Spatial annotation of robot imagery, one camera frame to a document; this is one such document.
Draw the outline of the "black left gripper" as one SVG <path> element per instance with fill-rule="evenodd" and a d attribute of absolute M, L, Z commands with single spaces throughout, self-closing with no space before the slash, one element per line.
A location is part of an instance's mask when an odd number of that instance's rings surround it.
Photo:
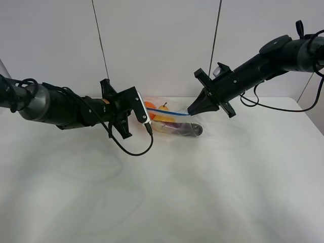
<path fill-rule="evenodd" d="M 85 126 L 94 126 L 101 122 L 113 125 L 123 139 L 132 136 L 129 131 L 128 117 L 135 106 L 135 87 L 116 92 L 109 79 L 100 81 L 102 98 L 83 97 L 80 115 Z"/>

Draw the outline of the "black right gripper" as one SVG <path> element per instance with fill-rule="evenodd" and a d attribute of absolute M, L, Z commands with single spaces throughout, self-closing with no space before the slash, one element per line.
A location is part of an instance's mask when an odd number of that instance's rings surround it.
<path fill-rule="evenodd" d="M 236 115 L 229 101 L 266 79 L 266 59 L 253 57 L 230 73 L 211 79 L 201 68 L 194 76 L 203 85 L 195 101 L 187 108 L 191 116 L 218 111 L 221 107 L 229 118 Z"/>

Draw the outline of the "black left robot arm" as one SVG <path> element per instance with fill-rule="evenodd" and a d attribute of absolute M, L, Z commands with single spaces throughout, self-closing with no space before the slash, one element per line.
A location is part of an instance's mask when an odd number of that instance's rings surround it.
<path fill-rule="evenodd" d="M 135 87 L 117 92 L 108 79 L 100 86 L 101 98 L 80 97 L 67 87 L 2 76 L 1 107 L 18 112 L 25 120 L 52 124 L 61 130 L 108 123 L 123 139 L 131 136 L 128 116 L 132 112 L 138 122 L 147 122 L 148 114 Z"/>

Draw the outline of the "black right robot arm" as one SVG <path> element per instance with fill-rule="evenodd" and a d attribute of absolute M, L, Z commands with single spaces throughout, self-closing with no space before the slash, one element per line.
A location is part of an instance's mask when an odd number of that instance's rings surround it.
<path fill-rule="evenodd" d="M 280 36 L 266 45 L 259 53 L 231 70 L 229 66 L 218 63 L 211 79 L 201 68 L 194 76 L 203 85 L 196 100 L 188 107 L 189 115 L 218 111 L 219 108 L 229 117 L 236 115 L 230 100 L 265 80 L 283 75 L 289 71 L 315 72 L 320 77 L 323 69 L 323 37 L 320 32 L 305 34 L 302 21 L 296 22 L 299 39 L 288 35 Z"/>

